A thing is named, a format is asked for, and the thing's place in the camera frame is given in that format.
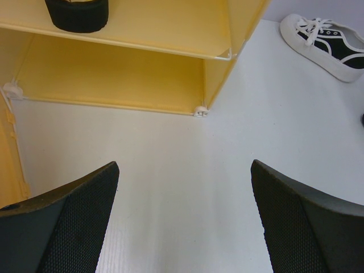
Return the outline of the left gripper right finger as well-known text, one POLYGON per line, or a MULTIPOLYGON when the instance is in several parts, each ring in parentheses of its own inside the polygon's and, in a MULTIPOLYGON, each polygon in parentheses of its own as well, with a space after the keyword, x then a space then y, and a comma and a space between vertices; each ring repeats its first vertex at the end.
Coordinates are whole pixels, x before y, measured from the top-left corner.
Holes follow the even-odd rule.
POLYGON ((363 205, 258 160, 251 184, 273 272, 363 272, 363 205))

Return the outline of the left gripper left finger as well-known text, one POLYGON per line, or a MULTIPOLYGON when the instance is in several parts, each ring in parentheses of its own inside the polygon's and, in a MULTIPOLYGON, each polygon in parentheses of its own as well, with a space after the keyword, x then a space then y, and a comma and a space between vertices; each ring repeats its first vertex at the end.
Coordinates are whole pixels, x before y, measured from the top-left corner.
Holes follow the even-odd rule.
POLYGON ((1 208, 1 272, 95 272, 118 180, 110 162, 1 208))

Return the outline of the yellow cabinet door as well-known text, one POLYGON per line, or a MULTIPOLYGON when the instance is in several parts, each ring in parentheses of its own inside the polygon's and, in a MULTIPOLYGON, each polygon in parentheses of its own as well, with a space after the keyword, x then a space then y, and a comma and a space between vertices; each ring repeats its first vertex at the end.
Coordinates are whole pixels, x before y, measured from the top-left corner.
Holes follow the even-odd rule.
POLYGON ((20 159, 15 116, 10 103, 1 96, 1 207, 26 200, 30 187, 24 178, 20 159))

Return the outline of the gold loafer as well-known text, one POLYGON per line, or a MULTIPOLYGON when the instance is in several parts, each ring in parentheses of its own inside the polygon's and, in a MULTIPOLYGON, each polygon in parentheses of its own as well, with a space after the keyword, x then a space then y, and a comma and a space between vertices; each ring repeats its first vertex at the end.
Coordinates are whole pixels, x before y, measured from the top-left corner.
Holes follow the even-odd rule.
POLYGON ((53 25, 64 31, 88 34, 101 30, 108 22, 108 0, 45 0, 45 4, 53 25))

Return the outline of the yellow plastic shoe cabinet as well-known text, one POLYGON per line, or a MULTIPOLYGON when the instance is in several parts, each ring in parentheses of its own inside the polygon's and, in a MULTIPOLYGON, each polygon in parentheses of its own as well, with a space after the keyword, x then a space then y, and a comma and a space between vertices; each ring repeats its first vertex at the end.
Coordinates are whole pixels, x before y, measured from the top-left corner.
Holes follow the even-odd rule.
POLYGON ((110 1, 89 34, 44 1, 1 2, 1 87, 14 100, 206 116, 269 1, 110 1))

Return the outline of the black white sneaker far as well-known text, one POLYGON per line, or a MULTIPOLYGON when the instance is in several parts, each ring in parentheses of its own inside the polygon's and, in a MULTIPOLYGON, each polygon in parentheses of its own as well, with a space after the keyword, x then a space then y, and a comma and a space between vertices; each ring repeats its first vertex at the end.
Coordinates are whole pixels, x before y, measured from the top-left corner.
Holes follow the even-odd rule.
POLYGON ((331 19, 289 14, 280 22, 284 41, 297 53, 342 82, 363 75, 363 37, 331 19))

